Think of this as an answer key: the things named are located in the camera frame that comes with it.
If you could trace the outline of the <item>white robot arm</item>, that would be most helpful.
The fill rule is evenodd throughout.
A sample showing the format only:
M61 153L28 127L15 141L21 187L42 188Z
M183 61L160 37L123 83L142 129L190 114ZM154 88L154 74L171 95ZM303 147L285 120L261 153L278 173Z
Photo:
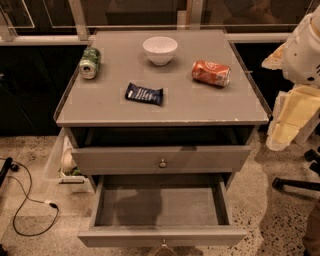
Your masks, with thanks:
M280 69L283 77L294 84L286 94L278 94L267 132L266 146L281 151L320 109L320 6L302 19L262 66Z

